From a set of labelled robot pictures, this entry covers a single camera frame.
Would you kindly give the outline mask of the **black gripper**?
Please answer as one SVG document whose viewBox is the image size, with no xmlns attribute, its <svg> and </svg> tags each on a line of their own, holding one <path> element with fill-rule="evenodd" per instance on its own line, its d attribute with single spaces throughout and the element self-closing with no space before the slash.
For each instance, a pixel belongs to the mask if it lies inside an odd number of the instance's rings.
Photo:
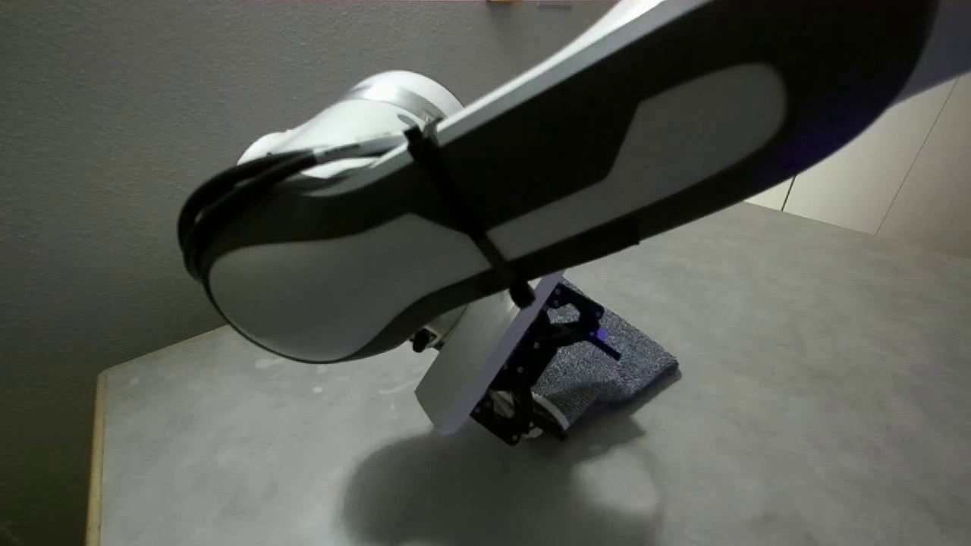
<svg viewBox="0 0 971 546">
<path fill-rule="evenodd" d="M 529 326 L 522 347 L 490 378 L 471 418 L 515 446 L 523 437 L 544 433 L 533 418 L 530 385 L 549 366 L 560 347 L 587 340 L 607 308 L 584 298 L 577 286 L 559 283 L 544 312 Z"/>
</svg>

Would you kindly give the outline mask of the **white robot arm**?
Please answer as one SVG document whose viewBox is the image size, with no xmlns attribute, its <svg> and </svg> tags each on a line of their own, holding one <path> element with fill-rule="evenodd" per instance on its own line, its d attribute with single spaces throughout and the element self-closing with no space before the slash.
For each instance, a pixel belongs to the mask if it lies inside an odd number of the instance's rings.
<svg viewBox="0 0 971 546">
<path fill-rule="evenodd" d="M 472 103 L 389 71 L 178 212 L 186 270 L 301 364 L 431 352 L 437 431 L 559 433 L 640 347 L 568 270 L 784 182 L 968 71 L 968 0 L 620 0 Z"/>
</svg>

